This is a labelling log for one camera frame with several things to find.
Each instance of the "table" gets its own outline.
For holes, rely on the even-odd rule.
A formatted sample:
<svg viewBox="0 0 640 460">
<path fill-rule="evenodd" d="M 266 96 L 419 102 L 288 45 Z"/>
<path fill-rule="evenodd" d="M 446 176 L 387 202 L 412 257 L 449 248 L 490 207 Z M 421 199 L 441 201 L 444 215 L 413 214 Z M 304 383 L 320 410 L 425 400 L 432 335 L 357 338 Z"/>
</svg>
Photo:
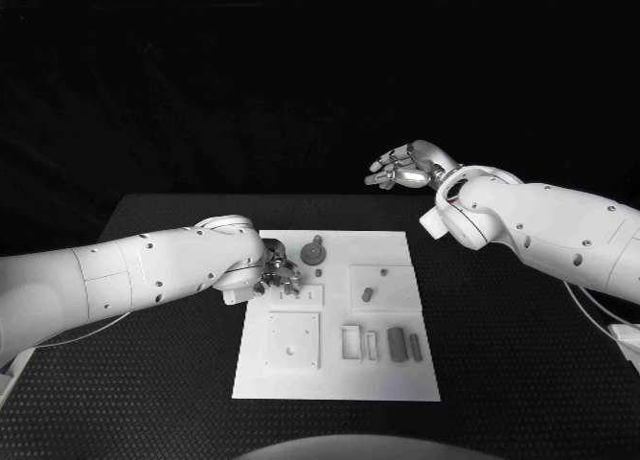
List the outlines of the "table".
<svg viewBox="0 0 640 460">
<path fill-rule="evenodd" d="M 0 415 L 0 455 L 229 459 L 369 433 L 508 459 L 640 458 L 640 379 L 618 345 L 504 245 L 475 252 L 431 238 L 432 206 L 431 190 L 130 195 L 101 241 L 229 214 L 259 229 L 406 231 L 442 402 L 232 400 L 246 304 L 209 289 L 36 352 Z"/>
</svg>

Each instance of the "robotic hand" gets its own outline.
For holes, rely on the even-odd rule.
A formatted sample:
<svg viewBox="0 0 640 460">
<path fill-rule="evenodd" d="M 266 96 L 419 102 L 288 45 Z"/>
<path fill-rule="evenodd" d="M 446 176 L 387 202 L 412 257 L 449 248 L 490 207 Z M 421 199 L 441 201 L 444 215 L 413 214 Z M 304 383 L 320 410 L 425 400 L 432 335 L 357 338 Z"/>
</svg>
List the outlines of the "robotic hand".
<svg viewBox="0 0 640 460">
<path fill-rule="evenodd" d="M 505 244 L 523 263 L 575 285 L 640 305 L 640 211 L 612 199 L 508 172 L 459 165 L 416 141 L 382 156 L 366 184 L 389 190 L 431 186 L 435 208 L 421 222 L 438 240 L 448 233 L 471 249 Z"/>
<path fill-rule="evenodd" d="M 242 216 L 73 249 L 0 257 L 0 369 L 20 352 L 84 324 L 213 287 L 235 305 L 272 285 L 301 289 L 278 240 Z"/>
</svg>

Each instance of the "cable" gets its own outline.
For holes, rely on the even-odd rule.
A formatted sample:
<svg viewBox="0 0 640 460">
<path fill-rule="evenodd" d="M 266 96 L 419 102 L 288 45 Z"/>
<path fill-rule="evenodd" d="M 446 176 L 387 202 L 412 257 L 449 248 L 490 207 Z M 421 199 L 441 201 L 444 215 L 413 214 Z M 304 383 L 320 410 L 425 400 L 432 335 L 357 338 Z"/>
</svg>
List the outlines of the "cable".
<svg viewBox="0 0 640 460">
<path fill-rule="evenodd" d="M 640 352 L 626 343 L 624 343 L 601 326 L 601 324 L 595 321 L 595 319 L 590 317 L 590 314 L 586 312 L 586 309 L 583 308 L 583 304 L 579 301 L 579 298 L 576 297 L 576 294 L 573 293 L 572 288 L 569 287 L 569 283 L 565 281 L 563 282 L 566 285 L 566 290 L 569 290 L 569 293 L 572 294 L 573 301 L 576 302 L 576 305 L 579 306 L 579 309 L 582 310 L 583 314 L 586 315 L 588 319 L 596 326 L 596 328 L 608 335 L 608 337 L 618 342 L 619 345 L 622 345 L 625 348 L 629 349 L 631 352 L 634 352 L 637 355 L 640 356 Z"/>
<path fill-rule="evenodd" d="M 120 320 L 128 315 L 130 313 L 125 313 L 114 322 L 111 322 L 107 326 L 102 326 L 96 331 L 92 331 L 86 335 L 82 335 L 81 337 L 76 337 L 72 340 L 65 340 L 63 342 L 49 343 L 48 345 L 37 345 L 35 348 L 56 347 L 58 345 L 66 345 L 68 343 L 72 343 L 79 340 L 84 340 L 85 338 L 89 338 L 92 335 L 95 335 L 96 333 L 101 333 L 105 329 L 111 328 L 117 324 L 117 322 L 120 322 Z"/>
<path fill-rule="evenodd" d="M 631 328 L 637 329 L 640 332 L 640 327 L 637 326 L 635 324 L 631 324 L 624 318 L 619 318 L 601 304 L 599 301 L 592 297 L 592 294 L 588 292 L 588 290 L 580 287 L 580 291 L 586 294 L 586 296 L 590 298 L 596 306 L 603 310 L 606 314 L 609 314 L 618 321 L 622 321 Z"/>
</svg>

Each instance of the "gray object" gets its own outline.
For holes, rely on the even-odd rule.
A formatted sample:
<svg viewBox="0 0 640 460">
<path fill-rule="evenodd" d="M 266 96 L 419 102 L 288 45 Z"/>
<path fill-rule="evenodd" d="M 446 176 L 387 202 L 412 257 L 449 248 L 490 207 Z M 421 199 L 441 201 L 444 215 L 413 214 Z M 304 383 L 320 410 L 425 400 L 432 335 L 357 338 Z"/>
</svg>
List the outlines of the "gray object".
<svg viewBox="0 0 640 460">
<path fill-rule="evenodd" d="M 327 250 L 323 246 L 321 235 L 317 235 L 317 237 L 314 238 L 314 242 L 310 242 L 302 247 L 301 257 L 302 262 L 310 266 L 320 265 L 324 262 L 324 259 L 327 257 Z"/>
<path fill-rule="evenodd" d="M 413 360 L 421 362 L 422 358 L 422 347 L 421 347 L 421 337 L 412 333 L 410 334 L 410 347 L 413 348 Z"/>
<path fill-rule="evenodd" d="M 406 334 L 403 328 L 392 328 L 387 331 L 389 340 L 389 355 L 393 362 L 405 362 L 410 358 L 408 356 Z"/>
<path fill-rule="evenodd" d="M 372 300 L 372 296 L 373 296 L 373 289 L 369 287 L 366 290 L 364 290 L 364 295 L 361 295 L 361 300 L 364 302 L 369 302 Z"/>
<path fill-rule="evenodd" d="M 503 460 L 475 450 L 421 439 L 344 434 L 288 441 L 236 460 Z"/>
</svg>

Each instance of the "white board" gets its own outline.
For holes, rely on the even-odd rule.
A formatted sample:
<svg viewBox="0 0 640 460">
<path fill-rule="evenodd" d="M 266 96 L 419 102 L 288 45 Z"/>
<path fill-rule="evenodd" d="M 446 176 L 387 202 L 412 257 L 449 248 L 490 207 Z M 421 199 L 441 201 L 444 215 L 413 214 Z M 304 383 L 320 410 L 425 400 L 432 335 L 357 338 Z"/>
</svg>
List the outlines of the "white board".
<svg viewBox="0 0 640 460">
<path fill-rule="evenodd" d="M 314 240 L 315 235 L 323 237 L 327 259 L 321 265 L 307 266 L 301 261 L 300 252 L 304 245 Z M 285 244 L 288 258 L 298 264 L 302 272 L 302 284 L 314 286 L 310 287 L 310 291 L 323 292 L 323 299 L 315 304 L 317 299 L 310 300 L 307 294 L 302 296 L 304 302 L 295 306 L 291 299 L 281 298 L 279 289 L 271 288 L 262 297 L 249 302 L 233 398 L 441 401 L 418 282 L 416 279 L 410 280 L 410 277 L 403 281 L 399 278 L 405 270 L 415 276 L 406 234 L 403 232 L 264 230 L 261 236 L 277 238 Z M 366 310 L 354 308 L 353 292 L 356 289 L 363 289 L 360 285 L 363 278 L 351 277 L 351 271 L 357 265 L 376 267 L 374 273 L 379 275 L 369 278 L 369 283 L 377 285 L 373 287 L 374 295 L 370 301 L 374 303 Z M 323 272 L 320 277 L 315 275 L 318 268 Z M 390 278 L 382 277 L 380 268 L 387 269 L 387 276 L 392 273 L 395 275 Z M 406 283 L 403 289 L 396 289 L 390 284 L 397 279 Z M 396 291 L 400 292 L 399 297 L 390 297 Z M 379 292 L 387 292 L 385 303 L 377 301 Z M 387 305 L 405 308 L 397 310 L 389 308 Z M 268 328 L 274 312 L 278 314 L 318 314 L 320 352 L 317 361 L 311 361 L 315 366 L 272 367 L 265 364 L 271 356 L 266 346 L 268 331 L 269 334 L 275 334 Z M 344 326 L 359 326 L 360 360 L 343 357 Z M 403 328 L 406 332 L 410 355 L 406 362 L 390 360 L 387 329 L 395 327 Z M 366 344 L 369 333 L 376 335 L 376 337 L 372 336 L 376 338 L 376 362 L 369 362 Z M 412 359 L 410 334 L 418 334 L 421 337 L 422 362 L 415 362 Z M 279 344 L 277 349 L 285 350 L 284 345 L 285 343 Z"/>
</svg>

